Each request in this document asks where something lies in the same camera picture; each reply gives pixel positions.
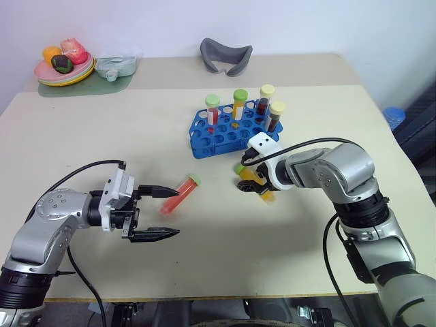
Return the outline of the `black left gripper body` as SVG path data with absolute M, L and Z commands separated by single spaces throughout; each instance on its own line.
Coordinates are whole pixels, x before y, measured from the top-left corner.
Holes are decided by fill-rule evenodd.
M 110 211 L 110 226 L 121 231 L 121 238 L 130 239 L 134 236 L 140 213 L 137 207 L 140 199 L 139 191 L 134 190 L 132 197 L 123 207 Z

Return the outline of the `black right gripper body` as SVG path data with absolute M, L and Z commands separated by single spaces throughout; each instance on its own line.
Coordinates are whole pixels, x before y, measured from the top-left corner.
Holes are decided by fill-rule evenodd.
M 245 154 L 242 156 L 241 162 L 246 162 L 249 159 L 254 159 L 258 155 L 259 153 L 255 149 L 247 149 L 245 151 Z M 268 169 L 265 163 L 261 163 L 256 168 L 244 165 L 240 167 L 241 180 L 254 180 L 259 184 L 264 185 L 266 177 L 269 178 Z

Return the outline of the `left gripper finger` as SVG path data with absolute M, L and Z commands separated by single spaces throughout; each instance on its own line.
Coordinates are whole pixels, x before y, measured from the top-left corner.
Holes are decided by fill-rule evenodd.
M 179 192 L 177 190 L 161 185 L 139 185 L 137 190 L 138 200 L 141 200 L 144 196 L 152 198 L 171 198 L 178 195 Z
M 153 243 L 171 238 L 180 233 L 180 230 L 167 227 L 150 227 L 147 230 L 133 231 L 130 236 L 131 243 Z

